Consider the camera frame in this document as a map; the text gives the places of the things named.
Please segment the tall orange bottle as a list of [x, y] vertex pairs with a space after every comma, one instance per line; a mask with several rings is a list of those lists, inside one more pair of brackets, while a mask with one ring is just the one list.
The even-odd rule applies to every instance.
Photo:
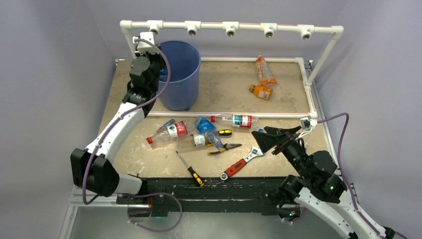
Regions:
[[258, 79], [261, 85], [271, 87], [277, 84], [275, 77], [273, 76], [265, 58], [262, 55], [259, 55], [255, 60], [255, 66], [258, 73]]

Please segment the white PVC pipe frame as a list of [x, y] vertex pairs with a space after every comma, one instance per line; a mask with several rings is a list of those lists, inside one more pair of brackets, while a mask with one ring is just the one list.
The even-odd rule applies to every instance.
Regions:
[[223, 22], [201, 22], [201, 21], [162, 21], [162, 20], [148, 20], [148, 21], [120, 21], [120, 28], [125, 36], [126, 42], [132, 55], [136, 53], [136, 36], [132, 34], [132, 30], [144, 28], [146, 40], [152, 43], [155, 39], [155, 34], [158, 34], [162, 29], [185, 29], [189, 36], [196, 36], [200, 30], [218, 29], [225, 31], [229, 37], [235, 36], [239, 30], [255, 30], [263, 32], [266, 38], [271, 38], [277, 31], [294, 32], [300, 35], [301, 39], [309, 40], [312, 35], [316, 33], [326, 33], [331, 35], [331, 40], [325, 47], [316, 66], [308, 75], [305, 70], [305, 61], [302, 57], [269, 57], [266, 60], [270, 63], [296, 63], [298, 64], [303, 82], [304, 92], [307, 98], [309, 112], [308, 113], [257, 113], [260, 118], [276, 118], [276, 119], [299, 119], [310, 116], [313, 119], [318, 118], [316, 104], [312, 96], [311, 86], [313, 81], [335, 46], [336, 42], [344, 33], [344, 27], [337, 26], [314, 26], [308, 24], [285, 25], [277, 23], [240, 23], [236, 21]]

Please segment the red label clear bottle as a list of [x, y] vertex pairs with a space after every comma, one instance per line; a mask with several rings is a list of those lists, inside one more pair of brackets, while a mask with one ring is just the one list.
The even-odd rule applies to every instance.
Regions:
[[259, 117], [251, 115], [222, 114], [211, 116], [211, 122], [242, 129], [257, 129], [259, 127]]

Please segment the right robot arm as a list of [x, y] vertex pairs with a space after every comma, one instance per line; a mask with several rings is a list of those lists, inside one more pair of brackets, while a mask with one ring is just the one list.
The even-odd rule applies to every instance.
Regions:
[[326, 150], [307, 154], [299, 143], [309, 130], [266, 126], [253, 131], [259, 148], [282, 153], [298, 176], [288, 175], [279, 187], [282, 202], [304, 206], [330, 225], [343, 239], [392, 239], [396, 232], [375, 222], [358, 204], [355, 194], [336, 174], [337, 164]]

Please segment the red adjustable wrench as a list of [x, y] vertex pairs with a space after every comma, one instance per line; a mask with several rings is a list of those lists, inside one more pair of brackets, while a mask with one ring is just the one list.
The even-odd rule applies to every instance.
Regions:
[[252, 159], [263, 157], [264, 155], [265, 153], [263, 153], [260, 148], [256, 146], [251, 147], [250, 152], [245, 157], [243, 157], [242, 159], [240, 159], [239, 161], [231, 165], [229, 168], [227, 168], [225, 171], [223, 171], [220, 174], [220, 179], [223, 181], [229, 179], [230, 177], [235, 175], [237, 172], [239, 172]]

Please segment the blue plastic bin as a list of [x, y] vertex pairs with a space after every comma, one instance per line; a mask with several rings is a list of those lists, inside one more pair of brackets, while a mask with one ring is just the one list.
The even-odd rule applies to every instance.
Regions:
[[159, 99], [171, 111], [188, 111], [199, 97], [201, 55], [184, 41], [165, 41], [161, 48], [169, 61], [171, 78]]

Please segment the yellow black screwdriver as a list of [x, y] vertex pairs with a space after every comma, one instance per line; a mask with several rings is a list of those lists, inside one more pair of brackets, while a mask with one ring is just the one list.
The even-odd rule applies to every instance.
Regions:
[[203, 187], [205, 185], [205, 183], [202, 180], [201, 176], [193, 169], [193, 167], [190, 164], [187, 163], [187, 161], [183, 158], [183, 156], [178, 151], [176, 151], [176, 154], [183, 161], [183, 163], [186, 165], [187, 170], [189, 171], [190, 175], [195, 179], [196, 183], [200, 187]]

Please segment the short orange juice bottle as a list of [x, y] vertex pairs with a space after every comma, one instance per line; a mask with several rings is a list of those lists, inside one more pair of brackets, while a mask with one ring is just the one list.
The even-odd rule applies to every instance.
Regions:
[[263, 85], [250, 85], [249, 91], [263, 100], [270, 100], [273, 89]]

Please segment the red cap crushed bottle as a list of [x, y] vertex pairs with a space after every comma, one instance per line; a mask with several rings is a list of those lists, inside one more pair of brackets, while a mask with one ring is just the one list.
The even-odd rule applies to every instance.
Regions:
[[181, 120], [157, 130], [146, 141], [153, 147], [163, 147], [176, 142], [194, 130], [193, 120]]

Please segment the blue label crushed bottle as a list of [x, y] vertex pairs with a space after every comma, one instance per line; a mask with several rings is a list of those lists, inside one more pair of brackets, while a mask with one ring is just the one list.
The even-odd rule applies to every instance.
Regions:
[[200, 134], [202, 134], [205, 139], [215, 146], [218, 150], [223, 149], [223, 143], [221, 142], [219, 133], [215, 126], [205, 117], [199, 116], [195, 120], [195, 126]]

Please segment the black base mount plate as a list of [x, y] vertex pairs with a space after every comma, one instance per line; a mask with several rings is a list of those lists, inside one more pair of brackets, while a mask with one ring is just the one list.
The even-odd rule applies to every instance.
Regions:
[[134, 208], [151, 205], [153, 217], [165, 217], [169, 212], [196, 213], [260, 213], [274, 216], [279, 211], [279, 187], [285, 177], [233, 177], [222, 181], [205, 179], [199, 187], [192, 178], [147, 178], [141, 195], [146, 199], [118, 196], [117, 204]]

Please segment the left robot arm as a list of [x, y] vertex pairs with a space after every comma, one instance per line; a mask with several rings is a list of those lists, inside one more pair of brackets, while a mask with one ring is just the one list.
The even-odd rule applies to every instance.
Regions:
[[117, 113], [93, 142], [83, 149], [74, 149], [70, 155], [73, 183], [82, 189], [86, 205], [92, 202], [87, 199], [88, 191], [96, 197], [129, 194], [137, 204], [148, 199], [144, 181], [118, 173], [112, 162], [133, 129], [148, 116], [163, 93], [159, 89], [159, 75], [169, 63], [164, 54], [145, 53], [135, 57], [131, 64], [127, 92]]

